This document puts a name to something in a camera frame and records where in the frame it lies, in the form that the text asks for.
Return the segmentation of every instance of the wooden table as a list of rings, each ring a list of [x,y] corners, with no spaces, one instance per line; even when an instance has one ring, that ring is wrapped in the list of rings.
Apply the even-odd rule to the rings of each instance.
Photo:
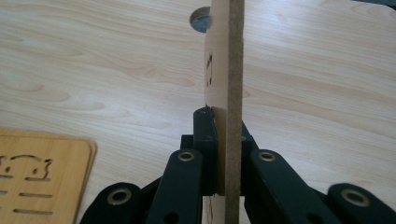
[[[192,133],[192,112],[204,106],[205,35],[189,16],[209,5],[0,2],[0,126],[97,143],[78,220],[104,187],[162,175]],[[246,1],[244,69],[243,118],[260,147],[315,189],[349,182],[396,209],[391,8]]]

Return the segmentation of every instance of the wooden panel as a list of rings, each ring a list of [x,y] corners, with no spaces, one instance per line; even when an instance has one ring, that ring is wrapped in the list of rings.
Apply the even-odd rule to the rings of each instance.
[[[85,173],[84,178],[84,185],[85,188],[88,177],[90,176],[91,168],[93,165],[93,161],[96,155],[96,144],[91,139],[88,138],[81,138],[75,136],[68,136],[68,135],[60,135],[57,133],[40,133],[40,132],[31,132],[26,130],[18,130],[18,129],[6,129],[0,128],[0,136],[18,136],[18,137],[32,137],[32,138],[49,138],[49,139],[64,139],[64,140],[76,140],[76,141],[83,141],[89,145],[90,148],[90,160],[88,161],[87,172]]]
[[[219,136],[218,194],[225,223],[238,223],[243,81],[244,1],[212,1],[205,37],[205,103],[215,114]],[[223,209],[215,209],[223,216]]]
[[[11,136],[17,132],[0,136],[0,217],[6,223],[73,223],[92,162],[89,142]]]

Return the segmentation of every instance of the laser-cut wood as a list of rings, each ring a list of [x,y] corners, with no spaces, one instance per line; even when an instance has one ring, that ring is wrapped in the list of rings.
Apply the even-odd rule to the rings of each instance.
[[[74,223],[94,152],[90,140],[0,130],[1,220]]]
[[[243,0],[212,1],[205,38],[205,103],[215,114],[218,194],[225,197],[212,199],[216,223],[238,223],[239,218],[244,4]]]

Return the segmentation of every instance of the slot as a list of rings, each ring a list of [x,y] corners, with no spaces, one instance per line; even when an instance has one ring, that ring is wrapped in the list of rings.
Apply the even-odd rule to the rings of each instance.
[[[52,198],[51,194],[36,194],[36,193],[20,193],[22,197],[32,197],[32,198]]]
[[[0,179],[12,179],[14,178],[13,175],[0,175]]]
[[[35,178],[35,177],[25,177],[27,181],[50,181],[49,178]]]
[[[36,211],[36,210],[25,210],[25,209],[14,209],[14,213],[21,213],[21,214],[30,214],[30,215],[41,215],[41,216],[50,216],[52,212],[48,211]]]

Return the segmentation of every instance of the black mechanical arm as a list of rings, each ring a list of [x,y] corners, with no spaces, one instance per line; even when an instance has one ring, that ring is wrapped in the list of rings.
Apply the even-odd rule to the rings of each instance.
[[[276,152],[259,149],[242,131],[241,196],[252,224],[392,223],[396,213],[369,191],[336,184],[309,188]],[[193,114],[193,134],[182,135],[163,176],[140,189],[118,183],[102,190],[81,224],[200,224],[203,196],[216,191],[218,138],[210,107]]]

